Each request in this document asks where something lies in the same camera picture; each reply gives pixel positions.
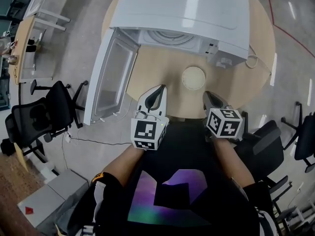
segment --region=white desk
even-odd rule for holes
[[[44,13],[46,15],[49,15],[49,16],[52,16],[52,17],[55,17],[55,18],[58,18],[60,20],[63,20],[63,21],[66,21],[66,22],[70,22],[70,19],[67,18],[67,17],[64,17],[64,16],[61,16],[57,13],[54,13],[54,12],[51,12],[49,10],[46,10],[46,9],[43,9],[42,6],[43,4],[45,3],[45,0],[31,0],[27,10],[26,10],[26,13],[24,15],[24,18],[23,19],[26,19],[27,17],[31,17],[33,15],[36,15],[37,13]],[[60,29],[60,30],[65,30],[65,27],[61,27],[53,22],[48,22],[48,21],[45,21],[45,20],[42,20],[42,19],[39,19],[37,18],[36,21],[38,23],[41,23],[41,24],[44,24],[44,25],[47,25],[47,26],[51,26],[51,27],[54,27],[54,28],[57,28],[57,29]]]

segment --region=person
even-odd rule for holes
[[[93,179],[67,235],[276,235],[268,186],[228,140],[212,141],[202,123],[175,122],[157,151],[129,146]]]
[[[0,36],[0,56],[4,56],[7,58],[9,53],[11,52],[11,46],[14,45],[14,38],[9,36]],[[26,47],[27,53],[36,52],[38,49],[35,41],[33,39],[28,40],[28,46]]]

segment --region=gray floor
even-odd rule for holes
[[[66,32],[55,30],[50,44],[43,44],[44,53],[51,62],[38,61],[38,70],[50,71],[54,75],[53,82],[62,80],[72,85],[72,95],[84,80],[89,80],[94,61],[101,43],[101,26],[106,10],[112,0],[68,0],[62,11],[64,16],[71,18],[65,24]],[[271,18],[268,0],[260,0]],[[300,41],[310,52],[315,53],[315,0],[271,0],[275,24]],[[286,116],[288,121],[297,122],[297,108],[295,101],[304,104],[304,115],[314,111],[315,101],[311,98],[308,106],[310,79],[315,79],[315,58],[297,41],[282,30],[274,27],[276,38],[276,52],[278,54],[277,70],[274,86],[267,83],[260,95],[243,107],[250,114],[250,131],[255,131],[262,122],[274,119],[282,131],[282,141],[286,144],[293,134],[293,130],[280,123],[280,118]],[[29,94],[29,84],[23,85],[23,103],[35,101],[45,95],[43,92]],[[85,104],[87,87],[83,89],[79,102]],[[130,118],[133,115],[136,102],[129,96],[124,99],[124,106],[118,117],[106,120],[106,123],[84,126],[78,132],[76,127],[70,129],[73,137],[90,139],[103,143],[130,142]],[[67,143],[62,137],[51,143],[44,143],[45,152],[49,160],[53,161],[59,171],[67,166],[83,177],[92,179],[109,162],[116,158],[127,145],[109,146],[89,141],[72,140]],[[277,181],[285,175],[293,181],[293,188],[279,201],[281,208],[294,204],[303,205],[308,198],[308,190],[313,186],[315,170],[305,174],[305,164],[295,161],[294,151],[290,147],[285,151],[283,164],[270,177]],[[298,187],[304,183],[301,193],[297,195]]]

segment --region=white chair leg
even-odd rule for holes
[[[64,17],[62,15],[56,14],[54,12],[51,12],[49,10],[39,9],[39,12],[44,13],[44,14],[49,15],[49,16],[52,16],[52,17],[55,17],[55,18],[58,18],[58,19],[61,19],[61,20],[64,20],[66,22],[70,22],[71,21],[71,19],[66,18],[66,17]]]
[[[42,19],[39,19],[39,18],[35,18],[35,22],[65,31],[65,27],[56,25],[56,24],[54,24],[52,22],[48,22],[48,21],[45,21],[45,20],[42,20]]]

